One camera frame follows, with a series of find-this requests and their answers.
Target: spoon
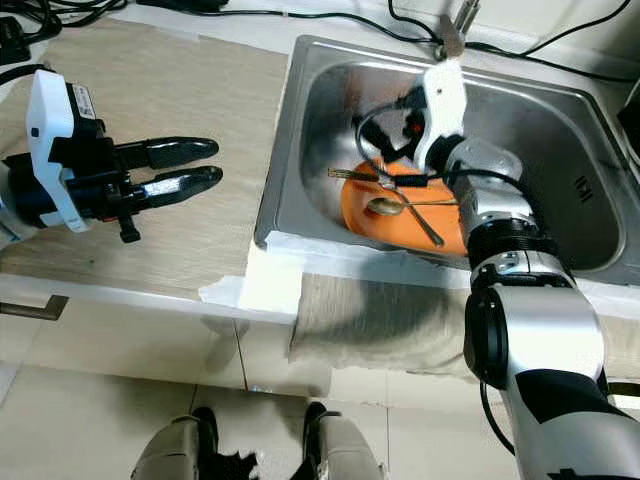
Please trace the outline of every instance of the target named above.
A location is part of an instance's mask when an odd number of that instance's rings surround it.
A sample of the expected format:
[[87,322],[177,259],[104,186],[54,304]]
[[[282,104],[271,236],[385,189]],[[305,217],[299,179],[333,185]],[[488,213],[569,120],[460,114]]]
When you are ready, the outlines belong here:
[[367,208],[379,215],[400,215],[408,206],[414,205],[457,205],[454,200],[436,200],[431,202],[397,202],[388,197],[377,197],[369,200]]

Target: floor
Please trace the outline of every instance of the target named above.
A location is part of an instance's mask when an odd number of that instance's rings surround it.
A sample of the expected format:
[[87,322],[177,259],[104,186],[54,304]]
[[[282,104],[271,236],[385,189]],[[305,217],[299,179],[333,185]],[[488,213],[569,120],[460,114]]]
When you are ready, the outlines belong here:
[[290,335],[77,301],[55,323],[0,315],[0,479],[126,480],[158,429],[202,405],[223,453],[255,450],[261,479],[287,479],[310,397],[351,418],[393,479],[518,478],[477,384],[289,363]]

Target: cabinet handle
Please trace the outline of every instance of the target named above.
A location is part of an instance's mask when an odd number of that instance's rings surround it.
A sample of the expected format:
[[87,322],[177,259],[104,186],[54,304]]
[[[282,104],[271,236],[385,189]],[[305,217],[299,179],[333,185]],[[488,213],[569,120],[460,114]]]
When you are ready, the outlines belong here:
[[50,320],[55,322],[60,318],[60,315],[62,315],[62,311],[68,301],[69,297],[51,295],[44,308],[0,302],[0,313],[16,315],[18,317],[39,318],[40,320]]

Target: stainless steel sink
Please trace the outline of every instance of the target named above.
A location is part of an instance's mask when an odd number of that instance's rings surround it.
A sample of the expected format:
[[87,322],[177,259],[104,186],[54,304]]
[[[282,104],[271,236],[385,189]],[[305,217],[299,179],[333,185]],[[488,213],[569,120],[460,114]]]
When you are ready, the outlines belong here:
[[[398,249],[347,230],[340,210],[343,180],[328,177],[327,168],[353,168],[362,161],[353,117],[406,93],[425,68],[429,63],[423,59],[316,37],[298,39],[258,214],[258,245],[278,230]],[[522,180],[536,195],[574,273],[640,284],[640,187],[593,98],[475,70],[465,71],[465,82],[466,135],[520,157]],[[399,135],[404,114],[391,112],[380,123]],[[414,253],[468,267],[464,257]]]

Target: faucet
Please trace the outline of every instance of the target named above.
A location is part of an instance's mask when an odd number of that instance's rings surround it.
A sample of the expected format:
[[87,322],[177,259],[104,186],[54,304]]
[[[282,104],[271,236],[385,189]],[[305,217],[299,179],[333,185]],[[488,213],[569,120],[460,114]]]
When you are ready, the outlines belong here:
[[454,22],[451,22],[449,15],[440,16],[442,45],[436,47],[436,60],[455,58],[462,55],[464,38],[469,28],[471,28],[478,10],[480,10],[480,0],[464,0]]

